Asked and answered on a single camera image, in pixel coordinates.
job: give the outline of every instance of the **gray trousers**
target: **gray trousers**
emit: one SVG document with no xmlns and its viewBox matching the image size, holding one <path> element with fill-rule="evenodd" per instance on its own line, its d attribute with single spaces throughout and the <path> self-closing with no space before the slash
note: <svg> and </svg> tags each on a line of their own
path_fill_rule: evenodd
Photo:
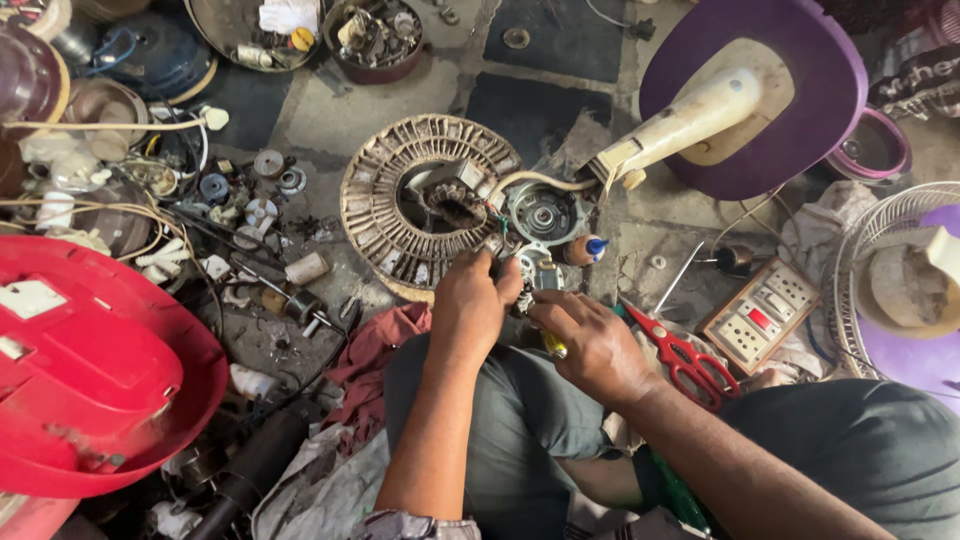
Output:
<svg viewBox="0 0 960 540">
<path fill-rule="evenodd" d="M 387 369 L 387 436 L 396 447 L 420 386 L 429 334 Z M 894 382 L 835 380 L 758 390 L 720 417 L 898 538 L 960 538 L 960 418 Z M 497 345 L 477 377 L 465 510 L 485 540 L 560 540 L 577 487 L 552 457 L 608 448 L 603 407 L 545 354 Z M 634 456 L 642 513 L 668 505 L 649 451 Z"/>
</svg>

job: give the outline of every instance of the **glue bottle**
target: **glue bottle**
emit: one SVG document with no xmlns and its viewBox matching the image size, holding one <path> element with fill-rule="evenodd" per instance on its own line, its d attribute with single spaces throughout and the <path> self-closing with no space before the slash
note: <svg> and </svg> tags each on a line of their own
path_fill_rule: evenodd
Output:
<svg viewBox="0 0 960 540">
<path fill-rule="evenodd" d="M 584 234 L 566 244 L 564 258 L 571 266 L 587 266 L 600 260 L 609 243 L 596 234 Z"/>
</svg>

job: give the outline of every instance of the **man's left hand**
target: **man's left hand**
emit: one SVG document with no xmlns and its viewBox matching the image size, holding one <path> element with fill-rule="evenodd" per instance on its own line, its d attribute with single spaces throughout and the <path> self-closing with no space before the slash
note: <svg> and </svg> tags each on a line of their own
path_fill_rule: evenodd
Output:
<svg viewBox="0 0 960 540">
<path fill-rule="evenodd" d="M 480 370 L 523 288 L 519 260 L 507 259 L 496 282 L 490 277 L 492 264 L 493 255 L 486 250 L 453 259 L 437 284 L 428 359 Z"/>
</svg>

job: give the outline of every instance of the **hand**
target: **hand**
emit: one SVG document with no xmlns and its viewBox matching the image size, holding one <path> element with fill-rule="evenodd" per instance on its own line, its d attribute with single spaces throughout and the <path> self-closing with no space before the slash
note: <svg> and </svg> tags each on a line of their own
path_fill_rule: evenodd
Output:
<svg viewBox="0 0 960 540">
<path fill-rule="evenodd" d="M 519 260 L 509 258 L 496 283 L 490 277 L 492 263 L 493 255 L 487 250 L 463 252 L 440 279 L 428 362 L 454 361 L 480 370 L 500 336 L 507 310 L 523 288 Z"/>
<path fill-rule="evenodd" d="M 639 401 L 658 382 L 627 325 L 580 293 L 534 291 L 527 310 L 540 328 L 566 345 L 557 373 L 610 410 Z"/>
</svg>

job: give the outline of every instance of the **extension board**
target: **extension board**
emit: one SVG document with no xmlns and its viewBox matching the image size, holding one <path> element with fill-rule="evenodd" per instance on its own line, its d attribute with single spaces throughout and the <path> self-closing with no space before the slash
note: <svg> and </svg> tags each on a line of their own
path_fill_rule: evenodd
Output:
<svg viewBox="0 0 960 540">
<path fill-rule="evenodd" d="M 820 298 L 817 287 L 774 257 L 708 315 L 697 332 L 730 359 L 735 377 L 749 377 L 802 323 Z"/>
</svg>

